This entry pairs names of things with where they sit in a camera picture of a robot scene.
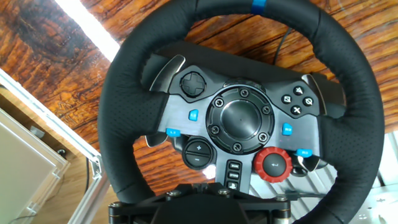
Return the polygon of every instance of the blue button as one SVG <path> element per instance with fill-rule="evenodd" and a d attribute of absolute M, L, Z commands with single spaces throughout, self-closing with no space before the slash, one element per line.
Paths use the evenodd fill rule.
<path fill-rule="evenodd" d="M 296 156 L 308 158 L 308 157 L 312 156 L 312 150 L 311 149 L 298 149 L 296 151 Z"/>
<path fill-rule="evenodd" d="M 282 127 L 282 135 L 290 136 L 292 135 L 292 133 L 293 133 L 293 127 L 288 123 L 284 123 Z"/>
<path fill-rule="evenodd" d="M 198 115 L 199 115 L 198 110 L 191 110 L 189 112 L 189 120 L 190 121 L 198 121 Z"/>
<path fill-rule="evenodd" d="M 170 137 L 180 137 L 181 132 L 177 129 L 166 128 L 166 134 Z"/>

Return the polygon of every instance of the blue top marker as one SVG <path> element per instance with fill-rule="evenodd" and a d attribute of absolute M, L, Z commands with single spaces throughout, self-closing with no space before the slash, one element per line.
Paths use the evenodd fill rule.
<path fill-rule="evenodd" d="M 253 0 L 251 5 L 251 13 L 255 15 L 262 15 L 264 8 L 266 7 L 267 0 Z"/>

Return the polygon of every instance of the red dial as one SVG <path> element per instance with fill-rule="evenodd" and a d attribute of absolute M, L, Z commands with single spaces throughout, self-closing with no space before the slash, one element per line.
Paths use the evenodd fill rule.
<path fill-rule="evenodd" d="M 254 158 L 254 169 L 265 181 L 282 182 L 293 169 L 292 158 L 283 149 L 267 147 L 259 151 Z"/>

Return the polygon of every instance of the small black button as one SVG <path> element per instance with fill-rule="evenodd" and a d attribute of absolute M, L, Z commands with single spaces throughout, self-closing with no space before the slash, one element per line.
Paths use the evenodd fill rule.
<path fill-rule="evenodd" d="M 232 162 L 229 164 L 229 168 L 230 169 L 234 169 L 234 170 L 240 170 L 241 169 L 241 165 L 236 163 L 236 162 Z"/>
<path fill-rule="evenodd" d="M 194 153 L 204 154 L 204 155 L 207 155 L 207 156 L 210 155 L 210 148 L 203 141 L 190 142 L 189 145 L 187 145 L 186 151 L 187 152 L 194 152 Z"/>
<path fill-rule="evenodd" d="M 303 100 L 303 104 L 305 106 L 312 106 L 313 105 L 313 99 L 311 97 L 306 97 Z"/>
<path fill-rule="evenodd" d="M 185 158 L 187 162 L 193 167 L 203 167 L 210 161 L 210 157 L 208 156 L 199 156 L 193 154 L 186 154 Z"/>
<path fill-rule="evenodd" d="M 205 80 L 199 73 L 191 72 L 181 79 L 182 91 L 189 97 L 197 97 L 205 91 Z"/>
<path fill-rule="evenodd" d="M 283 102 L 284 104 L 289 104 L 289 103 L 292 102 L 292 97 L 289 96 L 289 95 L 284 95 L 284 96 L 282 96 L 282 102 Z"/>
<path fill-rule="evenodd" d="M 233 182 L 233 181 L 227 182 L 226 185 L 227 185 L 227 188 L 232 189 L 232 190 L 237 190 L 239 187 L 238 183 Z"/>
<path fill-rule="evenodd" d="M 294 94 L 296 94 L 297 96 L 301 96 L 304 94 L 304 88 L 301 86 L 296 86 L 293 89 Z"/>
<path fill-rule="evenodd" d="M 229 172 L 228 173 L 228 178 L 238 180 L 239 179 L 239 174 L 235 173 L 235 172 Z"/>
<path fill-rule="evenodd" d="M 290 109 L 290 112 L 294 115 L 300 115 L 301 114 L 301 107 L 299 106 L 293 106 L 292 109 Z"/>
<path fill-rule="evenodd" d="M 269 154 L 262 164 L 264 171 L 271 177 L 278 177 L 286 170 L 285 159 L 276 153 Z"/>

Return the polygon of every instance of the wooden ceiling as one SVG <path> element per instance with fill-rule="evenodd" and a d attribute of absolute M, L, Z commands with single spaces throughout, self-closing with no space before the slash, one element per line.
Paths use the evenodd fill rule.
<path fill-rule="evenodd" d="M 167 1 L 81 2 L 121 43 Z M 362 48 L 382 92 L 386 131 L 398 130 L 398 1 L 312 2 L 333 15 Z M 186 41 L 271 63 L 286 30 L 259 16 L 218 16 L 196 23 Z M 314 57 L 309 41 L 296 31 L 284 42 L 277 65 L 333 78 Z M 0 68 L 98 150 L 98 103 L 108 67 L 108 59 L 55 1 L 0 0 Z M 134 146 L 143 174 L 158 193 L 179 182 L 206 180 L 201 172 L 185 167 L 168 143 L 148 148 L 141 138 Z"/>

